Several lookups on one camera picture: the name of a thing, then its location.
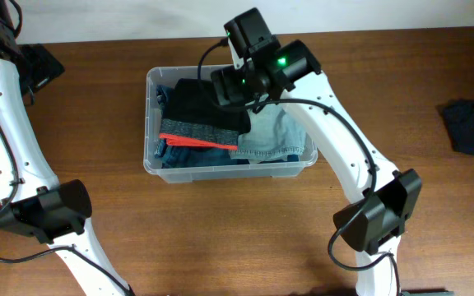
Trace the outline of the dark teal shirt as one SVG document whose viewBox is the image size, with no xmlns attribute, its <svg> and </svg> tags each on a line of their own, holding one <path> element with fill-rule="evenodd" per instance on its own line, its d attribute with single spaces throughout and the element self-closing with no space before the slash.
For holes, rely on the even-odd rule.
<svg viewBox="0 0 474 296">
<path fill-rule="evenodd" d="M 274 160 L 251 160 L 251 159 L 235 159 L 236 164 L 275 164 L 275 163 L 286 163 L 286 162 L 299 162 L 300 158 L 298 155 L 286 155 L 281 158 Z"/>
</svg>

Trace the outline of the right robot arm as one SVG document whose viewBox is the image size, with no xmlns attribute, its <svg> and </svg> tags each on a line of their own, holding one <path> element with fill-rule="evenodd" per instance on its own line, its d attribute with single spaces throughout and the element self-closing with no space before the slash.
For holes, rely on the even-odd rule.
<svg viewBox="0 0 474 296">
<path fill-rule="evenodd" d="M 332 262 L 357 274 L 359 295 L 402 295 L 397 249 L 421 191 L 414 169 L 400 171 L 357 127 L 332 91 L 317 58 L 299 40 L 228 47 L 230 77 L 216 78 L 216 104 L 225 111 L 280 105 L 304 127 L 330 164 L 348 206 L 333 216 Z"/>
</svg>

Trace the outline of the black garment white logo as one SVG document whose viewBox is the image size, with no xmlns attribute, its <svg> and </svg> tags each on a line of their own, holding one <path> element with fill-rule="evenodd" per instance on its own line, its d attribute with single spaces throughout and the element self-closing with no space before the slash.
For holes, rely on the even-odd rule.
<svg viewBox="0 0 474 296">
<path fill-rule="evenodd" d="M 474 155 L 474 100 L 456 100 L 445 106 L 441 115 L 453 149 Z"/>
</svg>

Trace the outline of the light grey jeans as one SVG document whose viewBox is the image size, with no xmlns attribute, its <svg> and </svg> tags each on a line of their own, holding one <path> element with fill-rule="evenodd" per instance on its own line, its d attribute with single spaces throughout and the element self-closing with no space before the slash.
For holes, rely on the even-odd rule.
<svg viewBox="0 0 474 296">
<path fill-rule="evenodd" d="M 306 132 L 280 105 L 269 104 L 259 113 L 249 110 L 248 115 L 250 132 L 239 135 L 231 159 L 258 163 L 304 153 Z"/>
</svg>

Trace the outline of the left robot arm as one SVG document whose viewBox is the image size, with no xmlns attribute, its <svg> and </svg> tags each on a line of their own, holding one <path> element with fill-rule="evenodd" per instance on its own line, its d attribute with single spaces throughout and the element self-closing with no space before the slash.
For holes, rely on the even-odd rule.
<svg viewBox="0 0 474 296">
<path fill-rule="evenodd" d="M 92 206 L 82 181 L 58 181 L 36 140 L 27 115 L 35 93 L 64 72 L 42 45 L 16 42 L 23 23 L 0 0 L 0 230 L 36 238 L 46 250 L 17 258 L 32 261 L 56 253 L 87 295 L 131 295 L 93 229 Z"/>
</svg>

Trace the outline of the black shorts red waistband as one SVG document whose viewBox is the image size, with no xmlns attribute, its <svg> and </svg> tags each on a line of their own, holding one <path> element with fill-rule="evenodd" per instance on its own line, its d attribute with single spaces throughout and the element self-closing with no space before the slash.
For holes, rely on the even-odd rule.
<svg viewBox="0 0 474 296">
<path fill-rule="evenodd" d="M 182 78 L 173 88 L 158 85 L 156 95 L 162 112 L 159 138 L 171 146 L 236 150 L 239 136 L 251 130 L 247 112 L 215 107 L 210 81 Z"/>
</svg>

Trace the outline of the blue denim jeans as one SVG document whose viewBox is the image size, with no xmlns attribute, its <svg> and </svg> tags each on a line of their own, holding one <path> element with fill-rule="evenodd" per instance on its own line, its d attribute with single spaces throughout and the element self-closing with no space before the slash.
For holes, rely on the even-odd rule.
<svg viewBox="0 0 474 296">
<path fill-rule="evenodd" d="M 161 160 L 164 169 L 178 169 L 203 166 L 236 165 L 230 152 L 209 147 L 171 146 L 159 138 L 154 156 Z"/>
</svg>

